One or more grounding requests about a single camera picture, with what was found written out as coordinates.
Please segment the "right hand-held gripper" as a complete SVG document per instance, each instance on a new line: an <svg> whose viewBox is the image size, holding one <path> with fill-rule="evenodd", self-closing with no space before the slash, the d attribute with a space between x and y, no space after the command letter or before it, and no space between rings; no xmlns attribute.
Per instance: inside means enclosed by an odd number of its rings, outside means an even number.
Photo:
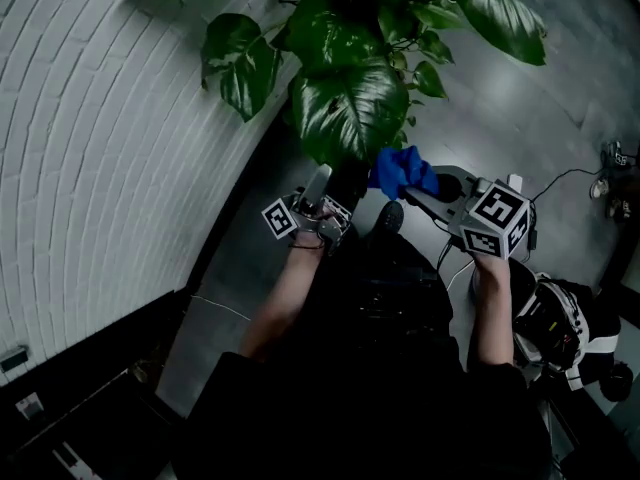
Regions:
<svg viewBox="0 0 640 480"><path fill-rule="evenodd" d="M501 181L477 195L473 188L477 178L458 166L439 165L433 170L438 194L407 187L404 199L449 225L462 251L508 260L530 230L529 200Z"/></svg>

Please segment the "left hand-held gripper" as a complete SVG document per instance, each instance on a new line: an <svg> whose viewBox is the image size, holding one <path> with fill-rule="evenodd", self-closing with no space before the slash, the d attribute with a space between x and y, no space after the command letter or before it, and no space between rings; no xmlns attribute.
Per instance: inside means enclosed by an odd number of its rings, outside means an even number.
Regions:
<svg viewBox="0 0 640 480"><path fill-rule="evenodd" d="M352 212L325 195L331 175L329 165L319 166L303 193L278 198L261 212L277 240L304 231L316 234L328 255L339 247L351 226Z"/></svg>

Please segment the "blue cloth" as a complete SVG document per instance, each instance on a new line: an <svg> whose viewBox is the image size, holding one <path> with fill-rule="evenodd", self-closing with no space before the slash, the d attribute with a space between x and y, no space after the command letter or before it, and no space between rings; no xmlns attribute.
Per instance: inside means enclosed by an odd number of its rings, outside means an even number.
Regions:
<svg viewBox="0 0 640 480"><path fill-rule="evenodd" d="M439 182L432 166L423 160L416 146L402 150L383 148L370 171L368 187L379 189L389 200L397 200L407 187L431 195L439 194Z"/></svg>

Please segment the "green leafy plant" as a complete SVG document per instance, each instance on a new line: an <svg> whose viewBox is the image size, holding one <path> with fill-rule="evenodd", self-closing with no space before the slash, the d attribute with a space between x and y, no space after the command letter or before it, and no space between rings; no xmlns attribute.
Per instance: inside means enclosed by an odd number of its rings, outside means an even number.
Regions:
<svg viewBox="0 0 640 480"><path fill-rule="evenodd" d="M522 63L546 60L543 20L521 0L269 0L261 26L220 12L200 48L200 81L242 120L268 103L286 58L300 68L289 102L305 152L332 168L369 166L397 148L423 97L443 99L438 67L453 63L443 29L471 28Z"/></svg>

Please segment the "person's left forearm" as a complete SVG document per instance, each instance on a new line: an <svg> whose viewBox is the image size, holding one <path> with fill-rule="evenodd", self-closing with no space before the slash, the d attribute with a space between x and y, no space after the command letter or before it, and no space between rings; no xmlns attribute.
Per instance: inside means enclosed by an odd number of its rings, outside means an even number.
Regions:
<svg viewBox="0 0 640 480"><path fill-rule="evenodd" d="M314 233L298 231L294 241L317 243ZM284 268L251 320L239 348L243 357L264 362L295 322L311 289L323 250L290 249Z"/></svg>

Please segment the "person's right forearm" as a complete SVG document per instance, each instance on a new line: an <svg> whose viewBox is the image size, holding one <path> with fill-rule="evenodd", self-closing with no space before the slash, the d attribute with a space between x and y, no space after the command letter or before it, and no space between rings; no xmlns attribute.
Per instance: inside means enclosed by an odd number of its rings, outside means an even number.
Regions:
<svg viewBox="0 0 640 480"><path fill-rule="evenodd" d="M486 365L512 365L514 343L510 267L507 260L478 254L473 328L474 358Z"/></svg>

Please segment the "person's black shoe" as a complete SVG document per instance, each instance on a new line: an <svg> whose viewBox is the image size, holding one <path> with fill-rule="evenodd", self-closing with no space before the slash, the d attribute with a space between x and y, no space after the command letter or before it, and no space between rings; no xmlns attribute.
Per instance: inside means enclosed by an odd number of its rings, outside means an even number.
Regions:
<svg viewBox="0 0 640 480"><path fill-rule="evenodd" d="M404 209L398 201L387 202L380 211L372 233L398 234L404 222Z"/></svg>

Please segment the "black waist-mounted device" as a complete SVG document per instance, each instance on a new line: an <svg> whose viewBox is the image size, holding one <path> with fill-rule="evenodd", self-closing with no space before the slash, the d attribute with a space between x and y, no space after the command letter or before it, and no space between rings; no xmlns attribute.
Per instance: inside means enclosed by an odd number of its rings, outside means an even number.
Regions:
<svg viewBox="0 0 640 480"><path fill-rule="evenodd" d="M362 283L392 287L437 286L439 277L434 270L422 267L395 267L366 271L359 278Z"/></svg>

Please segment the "person's black trousers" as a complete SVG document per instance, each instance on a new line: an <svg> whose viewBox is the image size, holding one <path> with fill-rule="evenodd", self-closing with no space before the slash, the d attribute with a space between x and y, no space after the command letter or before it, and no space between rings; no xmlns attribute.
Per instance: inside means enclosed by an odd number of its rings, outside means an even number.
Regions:
<svg viewBox="0 0 640 480"><path fill-rule="evenodd" d="M395 267L434 270L439 283L392 287L359 280L366 271ZM399 233L349 231L337 251L322 260L305 316L315 339L340 358L408 362L447 374L462 370L444 283Z"/></svg>

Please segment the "person's black top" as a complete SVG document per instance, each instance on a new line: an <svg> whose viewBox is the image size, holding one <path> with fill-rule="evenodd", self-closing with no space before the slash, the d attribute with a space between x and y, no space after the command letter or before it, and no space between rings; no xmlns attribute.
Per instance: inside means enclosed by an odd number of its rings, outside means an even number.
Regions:
<svg viewBox="0 0 640 480"><path fill-rule="evenodd" d="M552 459L510 365L284 367L225 353L173 467L178 480L548 480Z"/></svg>

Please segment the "black skirting board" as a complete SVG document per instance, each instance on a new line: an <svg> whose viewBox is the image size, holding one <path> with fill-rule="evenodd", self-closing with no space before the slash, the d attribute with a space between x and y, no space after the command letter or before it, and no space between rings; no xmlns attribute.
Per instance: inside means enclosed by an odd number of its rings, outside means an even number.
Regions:
<svg viewBox="0 0 640 480"><path fill-rule="evenodd" d="M311 174L299 139L276 117L252 152L188 269L186 285L0 388L0 422L32 395L57 416L135 363L150 368L152 389L178 414L187 414L220 356L266 298L287 249L268 231L261 210Z"/></svg>

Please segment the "dark wall outlet plate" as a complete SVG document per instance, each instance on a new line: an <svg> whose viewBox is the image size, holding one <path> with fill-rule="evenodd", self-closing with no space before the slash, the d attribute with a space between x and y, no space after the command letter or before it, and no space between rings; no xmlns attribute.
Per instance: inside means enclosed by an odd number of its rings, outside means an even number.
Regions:
<svg viewBox="0 0 640 480"><path fill-rule="evenodd" d="M19 345L2 355L0 355L0 371L7 373L18 366L26 363L29 359L29 349L27 346Z"/></svg>

